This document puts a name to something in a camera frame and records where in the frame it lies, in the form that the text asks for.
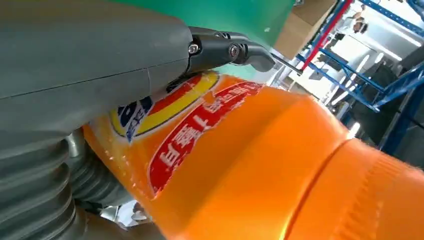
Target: gray robot arm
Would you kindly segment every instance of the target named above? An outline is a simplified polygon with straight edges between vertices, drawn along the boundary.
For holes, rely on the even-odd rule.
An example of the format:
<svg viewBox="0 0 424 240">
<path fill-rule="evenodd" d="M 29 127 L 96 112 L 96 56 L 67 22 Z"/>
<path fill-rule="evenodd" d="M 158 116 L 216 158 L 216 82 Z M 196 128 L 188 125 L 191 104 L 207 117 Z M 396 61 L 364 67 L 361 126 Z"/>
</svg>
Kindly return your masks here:
<svg viewBox="0 0 424 240">
<path fill-rule="evenodd" d="M 0 130 L 63 132 L 183 74 L 189 28 L 118 3 L 0 2 Z"/>
</svg>

